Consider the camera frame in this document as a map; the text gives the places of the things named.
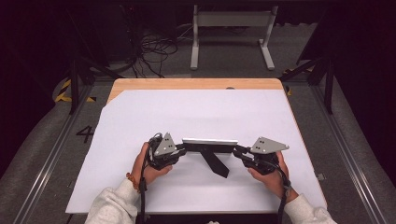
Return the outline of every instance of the number 4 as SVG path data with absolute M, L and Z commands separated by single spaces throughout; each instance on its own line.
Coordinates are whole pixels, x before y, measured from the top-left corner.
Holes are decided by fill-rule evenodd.
M 90 137 L 90 135 L 93 135 L 94 133 L 91 133 L 92 127 L 90 125 L 88 125 L 87 127 L 85 127 L 83 130 L 79 131 L 78 133 L 76 133 L 76 135 L 85 135 L 85 140 L 84 143 L 88 142 L 88 138 Z

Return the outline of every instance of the person's right hand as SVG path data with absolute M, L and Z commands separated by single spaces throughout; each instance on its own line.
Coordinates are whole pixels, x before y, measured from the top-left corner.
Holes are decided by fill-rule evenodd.
M 285 160 L 283 159 L 282 152 L 278 151 L 276 155 L 279 160 L 280 169 L 282 169 L 286 177 L 289 179 L 289 169 L 285 163 Z M 265 187 L 271 190 L 271 192 L 273 192 L 278 198 L 280 199 L 282 198 L 284 187 L 283 187 L 282 176 L 280 175 L 279 171 L 275 170 L 271 174 L 261 175 L 253 168 L 248 168 L 247 170 L 253 176 L 253 178 L 261 181 L 265 185 Z M 286 202 L 287 203 L 291 202 L 297 197 L 298 197 L 298 193 L 294 189 L 291 189 L 289 197 L 287 198 Z

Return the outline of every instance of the aluminum rail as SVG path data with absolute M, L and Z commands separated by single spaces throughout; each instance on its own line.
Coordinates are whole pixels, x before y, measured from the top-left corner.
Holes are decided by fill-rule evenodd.
M 85 99 L 89 96 L 89 93 L 92 90 L 92 86 L 84 86 L 81 90 L 80 94 L 80 99 L 79 101 L 81 102 L 79 106 L 76 108 L 76 111 L 73 113 L 73 115 L 70 115 L 66 122 L 64 123 L 64 126 L 62 127 L 61 133 L 59 134 L 49 156 L 47 157 L 43 167 L 41 168 L 40 172 L 38 173 L 38 176 L 35 180 L 35 183 L 33 184 L 28 196 L 26 197 L 20 212 L 17 214 L 17 216 L 14 219 L 14 224 L 20 224 L 20 223 L 27 223 L 30 215 L 32 215 L 33 210 L 35 209 L 35 205 L 37 204 L 44 188 L 46 187 L 50 176 L 52 174 L 52 171 L 55 168 L 56 163 L 58 162 L 63 150 L 64 150 L 64 145 L 66 143 L 67 137 L 70 133 L 71 128 L 73 127 L 73 124 L 75 123 L 79 112 L 81 111 L 81 108 L 83 107 L 85 103 Z
M 323 93 L 318 86 L 311 86 L 310 87 L 314 96 L 317 100 L 318 105 L 320 105 L 321 112 L 324 114 L 327 123 L 332 129 L 333 136 L 338 143 L 338 151 L 341 155 L 341 158 L 346 165 L 346 168 L 352 178 L 352 181 L 358 191 L 359 195 L 361 196 L 361 200 L 363 201 L 364 207 L 367 210 L 368 215 L 373 223 L 379 224 L 386 224 L 388 221 L 382 214 L 377 202 L 375 201 L 375 197 L 371 191 L 370 185 L 359 167 L 356 163 L 353 155 L 350 151 L 350 148 L 345 140 L 344 136 L 341 133 L 341 130 L 338 126 L 337 121 L 335 120 L 334 116 L 329 115 L 327 112 L 325 104 L 323 104 Z

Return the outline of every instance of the dark floor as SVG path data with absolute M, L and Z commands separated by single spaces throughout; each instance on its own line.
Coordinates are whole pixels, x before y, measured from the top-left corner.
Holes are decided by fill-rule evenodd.
M 178 45 L 176 54 L 163 62 L 162 74 L 166 77 L 280 77 L 288 68 L 295 67 L 308 37 L 315 25 L 275 27 L 270 39 L 269 50 L 276 69 L 268 71 L 257 44 L 260 30 L 247 29 L 240 35 L 223 30 L 209 30 L 201 37 L 200 61 L 196 71 L 190 70 L 191 41 L 185 39 Z M 155 77 L 146 68 L 148 77 Z M 125 77 L 134 77 L 128 70 Z M 106 104 L 112 81 L 108 77 L 97 77 L 89 96 L 96 97 L 94 103 L 85 103 L 71 126 L 62 148 L 62 154 L 38 201 L 32 206 L 28 223 L 66 223 L 66 214 L 74 182 L 89 150 L 92 138 L 84 143 L 85 136 L 76 135 L 87 126 L 92 131 L 97 125 L 101 109 Z M 361 195 L 361 183 L 357 183 L 348 161 L 343 157 L 339 139 L 329 124 L 329 115 L 322 111 L 317 101 L 315 87 L 304 82 L 304 75 L 285 83 L 291 89 L 290 106 L 300 128 L 311 161 L 328 203 L 328 210 L 338 223 L 396 223 L 396 189 L 393 187 L 355 120 L 347 101 L 338 85 L 334 86 L 332 119 L 345 138 L 348 150 L 367 180 L 366 186 L 375 199 L 383 216 L 373 217 L 371 207 L 365 203 L 370 195 Z M 53 150 L 64 124 L 70 119 L 69 102 L 58 102 L 27 137 L 14 161 L 0 181 L 0 223 L 12 223 L 22 208 L 23 202 L 35 183 L 48 155 Z M 73 215 L 70 223 L 83 223 L 85 215 Z M 285 217 L 284 223 L 290 223 Z

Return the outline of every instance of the hand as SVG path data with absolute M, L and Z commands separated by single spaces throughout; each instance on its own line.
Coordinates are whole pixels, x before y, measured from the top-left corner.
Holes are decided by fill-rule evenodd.
M 142 146 L 142 150 L 140 151 L 139 155 L 137 155 L 136 160 L 134 161 L 134 168 L 132 169 L 131 175 L 134 177 L 134 180 L 138 184 L 140 181 L 140 175 L 142 173 L 142 165 L 143 161 L 145 159 L 146 151 L 149 148 L 149 143 L 144 143 Z M 168 174 L 169 171 L 172 170 L 172 165 L 163 167 L 160 171 L 152 168 L 149 166 L 148 163 L 146 163 L 147 167 L 145 169 L 145 172 L 143 173 L 143 177 L 146 179 L 146 184 L 152 183 L 157 177 L 161 175 L 166 175 Z
M 282 152 L 278 151 L 276 155 L 279 160 L 280 169 L 285 173 L 286 177 L 289 179 L 289 169 L 283 159 Z M 261 175 L 253 168 L 248 168 L 247 170 L 253 176 L 253 178 L 261 181 L 265 185 L 265 187 L 271 190 L 278 198 L 280 199 L 282 198 L 284 187 L 283 187 L 282 176 L 280 175 L 279 171 L 275 170 L 271 174 Z M 297 197 L 298 197 L 298 193 L 294 189 L 291 189 L 289 197 L 286 200 L 286 203 L 291 202 Z

